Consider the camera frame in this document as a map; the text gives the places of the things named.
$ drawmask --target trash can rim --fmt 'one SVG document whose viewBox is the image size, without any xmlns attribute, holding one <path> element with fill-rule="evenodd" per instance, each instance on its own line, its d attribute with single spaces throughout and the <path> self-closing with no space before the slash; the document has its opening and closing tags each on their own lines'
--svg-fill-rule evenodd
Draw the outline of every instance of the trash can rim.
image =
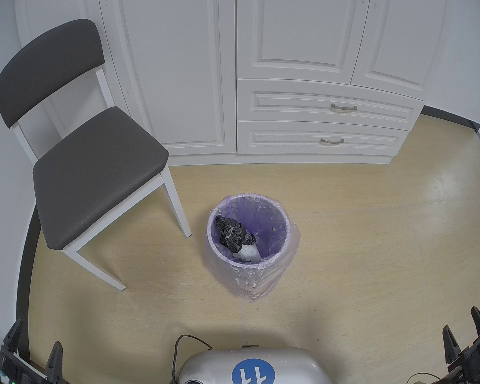
<svg viewBox="0 0 480 384">
<path fill-rule="evenodd" d="M 218 250 L 218 248 L 215 246 L 214 242 L 213 242 L 213 239 L 212 239 L 212 233 L 211 233 L 211 228 L 212 228 L 212 225 L 213 225 L 213 221 L 215 219 L 215 217 L 217 216 L 218 214 L 218 209 L 220 206 L 223 205 L 224 201 L 227 200 L 228 198 L 230 199 L 238 199 L 240 197 L 256 197 L 256 198 L 260 198 L 262 200 L 265 200 L 265 201 L 268 201 L 270 204 L 274 205 L 279 211 L 280 213 L 282 214 L 284 220 L 285 220 L 285 223 L 286 223 L 286 231 L 287 231 L 287 238 L 285 240 L 285 242 L 283 243 L 282 245 L 282 248 L 280 249 L 280 251 L 278 251 L 277 253 L 275 253 L 274 255 L 270 256 L 268 259 L 262 259 L 259 263 L 255 263 L 255 264 L 243 264 L 243 263 L 238 263 L 238 262 L 235 262 L 233 260 L 230 260 L 229 258 L 225 257 L 225 255 L 222 254 L 222 252 L 220 252 Z M 212 248 L 212 250 L 214 251 L 214 253 L 220 258 L 222 259 L 223 261 L 225 261 L 226 263 L 229 263 L 231 266 L 234 266 L 234 267 L 237 267 L 237 268 L 244 268 L 244 269 L 263 269 L 265 267 L 268 267 L 269 265 L 271 265 L 272 263 L 275 262 L 275 260 L 277 260 L 279 258 L 279 256 L 282 254 L 282 252 L 288 247 L 289 243 L 290 243 L 290 235 L 291 235 L 291 232 L 290 232 L 290 219 L 288 218 L 288 215 L 285 211 L 285 209 L 283 208 L 283 205 L 278 202 L 277 200 L 274 200 L 274 199 L 271 199 L 267 196 L 263 196 L 263 195 L 259 195 L 257 193 L 240 193 L 240 194 L 237 194 L 237 195 L 233 195 L 233 196 L 226 196 L 224 199 L 222 199 L 221 202 L 219 202 L 216 207 L 214 209 L 212 209 L 212 212 L 210 212 L 210 216 L 208 218 L 208 223 L 207 223 L 207 239 L 208 239 L 208 243 L 210 245 L 210 247 Z"/>
</svg>

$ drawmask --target cabinet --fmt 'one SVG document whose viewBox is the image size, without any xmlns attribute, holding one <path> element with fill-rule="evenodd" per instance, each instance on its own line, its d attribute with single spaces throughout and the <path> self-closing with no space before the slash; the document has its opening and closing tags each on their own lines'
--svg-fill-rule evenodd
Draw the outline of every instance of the cabinet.
<svg viewBox="0 0 480 384">
<path fill-rule="evenodd" d="M 15 0 L 15 7 L 23 45 L 37 31 L 94 20 L 116 104 L 169 150 L 171 165 L 385 164 L 421 112 L 452 0 L 64 0 L 61 7 Z M 103 107 L 88 79 L 51 98 L 57 127 L 78 126 Z"/>
</svg>

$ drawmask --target gray chair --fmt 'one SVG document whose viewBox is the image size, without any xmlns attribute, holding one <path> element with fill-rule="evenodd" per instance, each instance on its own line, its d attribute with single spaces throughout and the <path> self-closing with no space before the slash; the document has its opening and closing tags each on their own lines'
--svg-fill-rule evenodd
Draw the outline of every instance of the gray chair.
<svg viewBox="0 0 480 384">
<path fill-rule="evenodd" d="M 34 163 L 36 205 L 47 246 L 123 290 L 125 285 L 78 250 L 164 185 L 180 228 L 190 231 L 168 169 L 168 151 L 113 103 L 95 24 L 74 20 L 40 35 L 0 73 L 0 115 Z M 37 159 L 18 123 L 43 99 L 95 69 L 107 109 Z"/>
</svg>

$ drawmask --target chair backrest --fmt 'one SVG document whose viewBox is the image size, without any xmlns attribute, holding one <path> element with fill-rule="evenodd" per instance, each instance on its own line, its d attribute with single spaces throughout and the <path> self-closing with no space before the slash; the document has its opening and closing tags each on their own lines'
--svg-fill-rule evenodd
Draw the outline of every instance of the chair backrest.
<svg viewBox="0 0 480 384">
<path fill-rule="evenodd" d="M 73 20 L 46 31 L 0 73 L 3 121 L 12 127 L 43 99 L 104 62 L 100 36 L 91 20 Z"/>
</svg>

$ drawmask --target silver handle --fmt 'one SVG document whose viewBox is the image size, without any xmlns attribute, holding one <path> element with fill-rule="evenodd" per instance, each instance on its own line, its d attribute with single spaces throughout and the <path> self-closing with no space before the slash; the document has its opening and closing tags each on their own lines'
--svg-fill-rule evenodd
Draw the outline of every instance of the silver handle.
<svg viewBox="0 0 480 384">
<path fill-rule="evenodd" d="M 332 103 L 332 108 L 333 109 L 339 109 L 339 110 L 342 110 L 342 111 L 356 111 L 358 108 L 357 106 L 353 106 L 353 107 L 340 107 L 338 105 L 335 105 L 334 103 Z"/>
<path fill-rule="evenodd" d="M 327 144 L 342 144 L 345 142 L 344 139 L 340 140 L 340 141 L 330 141 L 330 140 L 325 140 L 323 137 L 320 139 L 320 141 L 322 143 L 327 143 Z"/>
</svg>

